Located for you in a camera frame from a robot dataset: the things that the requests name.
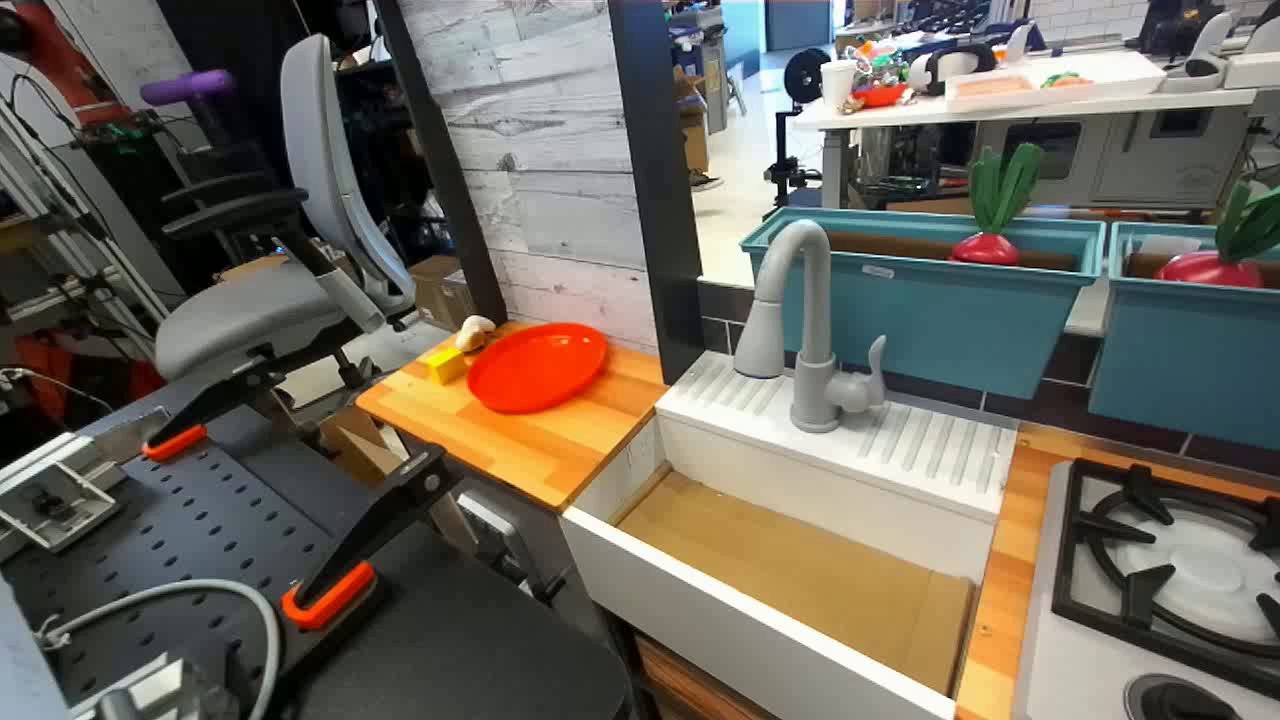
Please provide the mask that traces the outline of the grey office chair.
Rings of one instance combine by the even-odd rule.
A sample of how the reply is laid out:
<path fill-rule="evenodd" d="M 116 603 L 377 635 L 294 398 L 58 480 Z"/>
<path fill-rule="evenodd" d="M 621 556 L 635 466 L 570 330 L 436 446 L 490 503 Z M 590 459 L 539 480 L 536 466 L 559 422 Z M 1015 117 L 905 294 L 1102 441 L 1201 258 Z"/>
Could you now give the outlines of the grey office chair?
<path fill-rule="evenodd" d="M 215 281 L 158 322 L 153 359 L 162 381 L 309 366 L 417 309 L 417 281 L 359 194 L 324 34 L 282 53 L 280 114 L 282 186 L 162 225 L 168 240 L 257 233 L 280 249 L 273 268 Z"/>

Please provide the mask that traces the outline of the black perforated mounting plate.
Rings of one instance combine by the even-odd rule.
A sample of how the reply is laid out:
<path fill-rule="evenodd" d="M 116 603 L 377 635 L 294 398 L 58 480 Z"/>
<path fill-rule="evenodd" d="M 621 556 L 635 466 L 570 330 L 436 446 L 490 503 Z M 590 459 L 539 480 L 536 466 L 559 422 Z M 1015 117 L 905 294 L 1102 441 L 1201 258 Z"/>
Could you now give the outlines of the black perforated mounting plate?
<path fill-rule="evenodd" d="M 181 657 L 262 720 L 624 720 L 614 651 L 429 524 L 451 486 L 441 451 L 378 493 L 309 449 L 133 458 L 103 524 L 2 581 L 74 700 Z"/>

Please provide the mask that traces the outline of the left plush radish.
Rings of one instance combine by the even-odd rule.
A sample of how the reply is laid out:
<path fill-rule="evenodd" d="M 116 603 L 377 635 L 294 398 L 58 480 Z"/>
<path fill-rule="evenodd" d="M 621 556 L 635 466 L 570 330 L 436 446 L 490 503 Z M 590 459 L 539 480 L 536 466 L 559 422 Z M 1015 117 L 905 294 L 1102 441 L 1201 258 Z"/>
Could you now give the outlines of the left plush radish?
<path fill-rule="evenodd" d="M 976 233 L 953 249 L 965 265 L 1015 265 L 1018 253 L 1003 228 L 1028 209 L 1039 186 L 1042 150 L 1015 144 L 1013 152 L 982 152 L 969 168 L 969 203 Z"/>

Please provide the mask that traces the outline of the yellow block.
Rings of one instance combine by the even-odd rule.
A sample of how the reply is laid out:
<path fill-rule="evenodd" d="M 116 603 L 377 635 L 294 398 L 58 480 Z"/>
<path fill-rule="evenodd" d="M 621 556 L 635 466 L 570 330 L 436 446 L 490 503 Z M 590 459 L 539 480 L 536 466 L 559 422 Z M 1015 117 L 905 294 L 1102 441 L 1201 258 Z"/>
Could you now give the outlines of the yellow block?
<path fill-rule="evenodd" d="M 457 341 L 441 341 L 429 355 L 425 368 L 436 386 L 451 386 L 468 371 L 464 349 Z"/>

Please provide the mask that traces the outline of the grey toy faucet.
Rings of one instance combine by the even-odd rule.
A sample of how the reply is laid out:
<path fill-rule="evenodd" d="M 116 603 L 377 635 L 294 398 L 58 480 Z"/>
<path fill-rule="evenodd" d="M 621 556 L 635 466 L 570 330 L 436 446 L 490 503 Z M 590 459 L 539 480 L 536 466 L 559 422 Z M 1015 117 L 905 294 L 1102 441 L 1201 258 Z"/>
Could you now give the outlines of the grey toy faucet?
<path fill-rule="evenodd" d="M 786 271 L 804 271 L 795 368 L 782 368 L 782 289 Z M 793 375 L 793 423 L 801 433 L 832 433 L 843 415 L 882 403 L 882 349 L 868 346 L 865 371 L 838 371 L 832 349 L 832 240 L 817 219 L 786 219 L 757 271 L 751 309 L 731 354 L 731 368 L 746 381 Z"/>

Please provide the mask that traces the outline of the left teal planter box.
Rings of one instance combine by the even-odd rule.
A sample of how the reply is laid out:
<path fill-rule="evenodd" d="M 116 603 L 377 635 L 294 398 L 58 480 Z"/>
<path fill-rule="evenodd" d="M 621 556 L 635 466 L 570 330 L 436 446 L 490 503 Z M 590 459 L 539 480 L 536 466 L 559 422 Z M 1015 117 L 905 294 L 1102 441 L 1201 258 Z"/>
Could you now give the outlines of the left teal planter box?
<path fill-rule="evenodd" d="M 832 354 L 858 368 L 882 336 L 882 368 L 1028 399 L 1063 336 L 1077 294 L 1098 276 L 1098 219 L 1015 219 L 1015 265 L 955 265 L 969 216 L 877 209 L 774 209 L 740 240 L 763 265 L 773 237 L 817 219 L 832 240 Z"/>

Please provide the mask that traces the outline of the white background table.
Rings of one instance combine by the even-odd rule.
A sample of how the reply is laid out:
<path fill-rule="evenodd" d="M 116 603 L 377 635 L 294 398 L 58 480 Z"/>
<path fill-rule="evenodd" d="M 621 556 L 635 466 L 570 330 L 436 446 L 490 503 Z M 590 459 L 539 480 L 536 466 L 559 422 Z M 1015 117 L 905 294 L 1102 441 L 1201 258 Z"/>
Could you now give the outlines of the white background table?
<path fill-rule="evenodd" d="M 1055 203 L 1211 209 L 1249 152 L 1249 117 L 1280 94 L 1280 53 L 1216 62 L 1206 75 L 1169 71 L 1141 53 L 1084 53 L 1015 62 L 1000 71 L 961 75 L 942 97 L 871 114 L 806 107 L 804 129 L 825 134 L 825 203 L 855 203 L 837 150 L 871 144 L 896 129 L 973 125 L 981 150 L 1015 129 L 1073 125 L 1063 178 L 1039 186 Z"/>

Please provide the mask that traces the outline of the plush radish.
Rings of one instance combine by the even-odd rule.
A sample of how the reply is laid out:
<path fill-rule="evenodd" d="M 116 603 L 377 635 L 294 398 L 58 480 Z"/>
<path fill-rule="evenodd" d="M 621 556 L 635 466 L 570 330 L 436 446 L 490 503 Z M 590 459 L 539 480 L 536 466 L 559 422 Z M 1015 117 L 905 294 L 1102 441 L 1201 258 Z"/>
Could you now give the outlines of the plush radish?
<path fill-rule="evenodd" d="M 969 168 L 969 203 L 976 233 L 953 249 L 965 265 L 1015 265 L 1018 253 L 1003 228 L 1028 209 L 1039 186 L 1042 150 L 1015 144 L 1013 152 L 982 152 Z"/>
<path fill-rule="evenodd" d="M 1216 213 L 1211 246 L 1160 265 L 1160 281 L 1259 289 L 1257 258 L 1280 246 L 1280 188 L 1234 180 Z"/>

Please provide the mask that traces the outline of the white toy sink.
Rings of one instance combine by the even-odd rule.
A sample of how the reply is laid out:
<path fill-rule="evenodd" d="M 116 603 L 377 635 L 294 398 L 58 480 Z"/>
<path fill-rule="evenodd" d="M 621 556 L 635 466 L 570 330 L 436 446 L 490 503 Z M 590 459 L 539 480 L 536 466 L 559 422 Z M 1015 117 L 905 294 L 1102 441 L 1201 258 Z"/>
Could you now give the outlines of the white toy sink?
<path fill-rule="evenodd" d="M 786 403 L 700 355 L 559 518 L 588 596 L 774 720 L 953 720 L 1015 433 Z"/>

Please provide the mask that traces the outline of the orange plate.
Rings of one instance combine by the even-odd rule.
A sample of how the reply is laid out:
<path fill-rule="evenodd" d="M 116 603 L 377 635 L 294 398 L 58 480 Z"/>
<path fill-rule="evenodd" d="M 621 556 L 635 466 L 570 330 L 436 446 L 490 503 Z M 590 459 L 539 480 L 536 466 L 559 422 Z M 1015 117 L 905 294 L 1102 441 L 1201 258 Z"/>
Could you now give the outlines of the orange plate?
<path fill-rule="evenodd" d="M 612 346 L 588 323 L 517 330 L 468 368 L 468 393 L 502 415 L 527 415 L 578 398 L 601 381 Z"/>

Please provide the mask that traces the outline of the toy stove top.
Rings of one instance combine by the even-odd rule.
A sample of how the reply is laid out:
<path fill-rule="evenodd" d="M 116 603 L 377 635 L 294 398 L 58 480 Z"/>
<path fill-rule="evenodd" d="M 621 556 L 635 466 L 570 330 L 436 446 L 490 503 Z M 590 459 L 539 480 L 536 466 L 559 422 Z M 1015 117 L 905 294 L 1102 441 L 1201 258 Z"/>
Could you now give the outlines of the toy stove top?
<path fill-rule="evenodd" d="M 1015 720 L 1280 720 L 1280 503 L 1055 466 Z"/>

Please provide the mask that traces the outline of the teal planter box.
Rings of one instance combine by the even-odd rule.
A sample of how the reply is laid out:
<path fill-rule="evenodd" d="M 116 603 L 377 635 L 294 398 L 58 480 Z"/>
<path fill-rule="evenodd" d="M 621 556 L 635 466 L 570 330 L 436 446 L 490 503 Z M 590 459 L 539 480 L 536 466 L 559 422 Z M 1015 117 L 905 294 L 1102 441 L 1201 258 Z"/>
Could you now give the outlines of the teal planter box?
<path fill-rule="evenodd" d="M 1227 446 L 1280 449 L 1280 289 L 1160 281 L 1211 246 L 1206 225 L 1115 219 L 1107 233 L 1102 346 L 1087 407 Z"/>
<path fill-rule="evenodd" d="M 773 237 L 817 219 L 832 240 L 832 354 L 858 368 L 882 336 L 882 368 L 1028 399 L 1063 336 L 1077 294 L 1098 276 L 1098 219 L 1015 219 L 1015 265 L 955 265 L 969 216 L 877 209 L 774 209 L 740 240 L 763 265 Z"/>

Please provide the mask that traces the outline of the right plush radish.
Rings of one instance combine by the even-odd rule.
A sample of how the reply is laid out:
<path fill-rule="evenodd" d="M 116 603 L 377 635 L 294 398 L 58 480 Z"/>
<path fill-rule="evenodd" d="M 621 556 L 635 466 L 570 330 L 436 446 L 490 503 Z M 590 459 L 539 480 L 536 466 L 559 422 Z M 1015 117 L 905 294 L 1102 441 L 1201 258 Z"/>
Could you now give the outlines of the right plush radish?
<path fill-rule="evenodd" d="M 1216 213 L 1211 246 L 1160 265 L 1160 281 L 1259 289 L 1257 258 L 1280 246 L 1280 188 L 1234 180 Z"/>

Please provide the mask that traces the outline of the small white plush toy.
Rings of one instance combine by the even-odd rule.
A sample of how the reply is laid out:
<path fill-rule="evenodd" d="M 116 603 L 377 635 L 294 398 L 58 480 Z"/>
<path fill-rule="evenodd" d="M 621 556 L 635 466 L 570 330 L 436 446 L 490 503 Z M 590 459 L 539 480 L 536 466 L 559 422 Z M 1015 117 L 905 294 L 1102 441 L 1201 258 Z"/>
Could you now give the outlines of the small white plush toy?
<path fill-rule="evenodd" d="M 494 323 L 488 318 L 468 318 L 461 330 L 457 330 L 457 349 L 464 355 L 477 355 L 488 341 L 494 336 Z"/>

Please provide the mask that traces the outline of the right teal planter box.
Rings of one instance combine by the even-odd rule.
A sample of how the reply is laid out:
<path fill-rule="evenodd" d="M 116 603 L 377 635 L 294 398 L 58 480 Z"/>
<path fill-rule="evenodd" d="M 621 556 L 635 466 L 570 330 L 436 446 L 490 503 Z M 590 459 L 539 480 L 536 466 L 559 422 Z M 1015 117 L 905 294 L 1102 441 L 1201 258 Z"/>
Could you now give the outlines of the right teal planter box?
<path fill-rule="evenodd" d="M 1206 225 L 1115 219 L 1107 233 L 1102 346 L 1087 407 L 1227 446 L 1280 449 L 1280 289 L 1160 281 L 1211 246 Z"/>

